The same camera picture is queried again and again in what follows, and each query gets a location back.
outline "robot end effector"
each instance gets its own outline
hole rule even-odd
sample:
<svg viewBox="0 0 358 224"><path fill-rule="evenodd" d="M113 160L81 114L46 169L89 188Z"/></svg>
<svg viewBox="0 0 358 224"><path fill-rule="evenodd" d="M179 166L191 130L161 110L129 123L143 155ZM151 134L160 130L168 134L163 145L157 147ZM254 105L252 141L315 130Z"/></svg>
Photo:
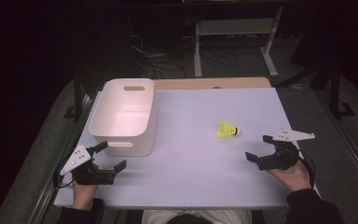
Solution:
<svg viewBox="0 0 358 224"><path fill-rule="evenodd" d="M77 146L63 166L60 174L72 173L73 179L79 185L113 185L116 175L127 167L127 161L122 161L114 166L113 170L100 170L92 163L94 152L98 153L107 147L102 142L95 147L84 148Z"/></svg>
<svg viewBox="0 0 358 224"><path fill-rule="evenodd" d="M275 141L272 136L263 135L263 141L275 146L275 153L265 157L257 157L246 152L246 159L257 164L260 171L283 169L287 170L295 165L299 159L299 152L292 142Z"/></svg>

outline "bin handle cutout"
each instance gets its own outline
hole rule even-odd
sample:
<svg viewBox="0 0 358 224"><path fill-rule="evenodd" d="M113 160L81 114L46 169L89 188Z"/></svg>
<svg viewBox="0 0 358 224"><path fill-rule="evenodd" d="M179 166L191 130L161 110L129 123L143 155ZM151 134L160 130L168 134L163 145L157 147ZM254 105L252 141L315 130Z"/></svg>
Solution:
<svg viewBox="0 0 358 224"><path fill-rule="evenodd" d="M143 86L125 86L124 91L144 91L145 87Z"/></svg>
<svg viewBox="0 0 358 224"><path fill-rule="evenodd" d="M129 142L108 142L109 147L133 147L133 143Z"/></svg>

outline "dark background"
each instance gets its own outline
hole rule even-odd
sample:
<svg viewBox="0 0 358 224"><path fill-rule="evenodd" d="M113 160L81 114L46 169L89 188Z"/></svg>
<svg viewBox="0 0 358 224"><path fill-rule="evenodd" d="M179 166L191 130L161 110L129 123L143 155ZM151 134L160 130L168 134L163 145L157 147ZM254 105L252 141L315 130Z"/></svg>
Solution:
<svg viewBox="0 0 358 224"><path fill-rule="evenodd" d="M85 61L100 52L99 60L112 64L98 67L99 76L107 80L123 71L138 76L133 52L128 51L127 12L88 11L81 4L86 1L66 3L0 0L0 204L55 99L75 71L88 66ZM358 88L358 1L301 9L314 12L311 21L304 22L304 13L292 8L280 24L282 35L299 35L307 28L294 61L311 66L333 54L342 75ZM183 14L174 15L164 20L181 26L177 16ZM106 36L107 26L115 26L121 35ZM112 40L119 44L103 50ZM91 90L101 85L92 77L83 80L87 78Z"/></svg>

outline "yellow shuttlecock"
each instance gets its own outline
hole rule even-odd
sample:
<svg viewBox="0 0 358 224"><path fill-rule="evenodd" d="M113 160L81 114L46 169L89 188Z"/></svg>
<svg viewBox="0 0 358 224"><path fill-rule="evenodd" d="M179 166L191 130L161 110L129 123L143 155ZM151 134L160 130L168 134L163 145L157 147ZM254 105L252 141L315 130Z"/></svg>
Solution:
<svg viewBox="0 0 358 224"><path fill-rule="evenodd" d="M240 134L240 130L225 120L221 120L217 125L217 137L219 138L238 134Z"/></svg>

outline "black sleeve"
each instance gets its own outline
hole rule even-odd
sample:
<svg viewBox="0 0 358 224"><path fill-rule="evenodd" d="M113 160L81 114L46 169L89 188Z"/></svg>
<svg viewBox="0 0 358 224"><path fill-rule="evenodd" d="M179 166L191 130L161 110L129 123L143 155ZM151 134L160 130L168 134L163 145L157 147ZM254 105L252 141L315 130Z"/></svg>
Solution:
<svg viewBox="0 0 358 224"><path fill-rule="evenodd" d="M90 224L92 223L92 211L77 210L74 208L62 208L57 224Z"/></svg>
<svg viewBox="0 0 358 224"><path fill-rule="evenodd" d="M290 193L287 203L288 224L343 224L341 214L333 203L323 201L314 189L302 189Z"/></svg>
<svg viewBox="0 0 358 224"><path fill-rule="evenodd" d="M103 217L104 202L101 199L92 201L91 210L78 210L63 207L57 224L92 224L100 223Z"/></svg>

